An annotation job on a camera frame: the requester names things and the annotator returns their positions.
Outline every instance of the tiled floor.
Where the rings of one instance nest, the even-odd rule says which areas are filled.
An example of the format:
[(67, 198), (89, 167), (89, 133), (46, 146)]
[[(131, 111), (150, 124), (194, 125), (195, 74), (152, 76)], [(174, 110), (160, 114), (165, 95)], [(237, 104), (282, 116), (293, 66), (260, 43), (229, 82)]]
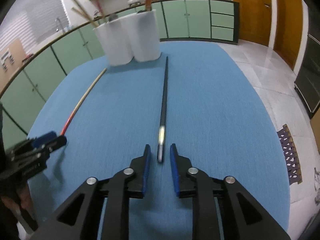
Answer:
[(239, 45), (221, 44), (237, 63), (260, 96), (270, 118), (279, 131), (288, 124), (297, 148), (303, 182), (290, 186), (290, 217), (288, 234), (298, 239), (309, 219), (318, 212), (315, 204), (314, 168), (320, 170), (320, 157), (310, 126), (308, 114), (294, 90), (296, 75), (290, 67), (268, 47), (248, 41)]

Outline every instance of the blue table surface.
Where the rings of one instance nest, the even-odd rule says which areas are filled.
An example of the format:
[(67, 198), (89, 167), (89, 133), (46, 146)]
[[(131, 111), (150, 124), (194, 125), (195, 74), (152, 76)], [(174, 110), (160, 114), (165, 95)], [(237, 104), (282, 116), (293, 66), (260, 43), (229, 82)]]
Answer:
[[(177, 199), (169, 147), (194, 167), (223, 179), (232, 175), (286, 230), (289, 181), (275, 128), (259, 96), (218, 45), (161, 44), (152, 62), (108, 67), (71, 122), (67, 146), (51, 154), (48, 168), (29, 181), (42, 223), (88, 177), (105, 179), (151, 146), (148, 190), (130, 200), (130, 239), (191, 239), (192, 201)], [(166, 147), (156, 162), (165, 58), (169, 56)], [(101, 70), (105, 57), (74, 69), (39, 113), (30, 137), (60, 133), (73, 108)]]

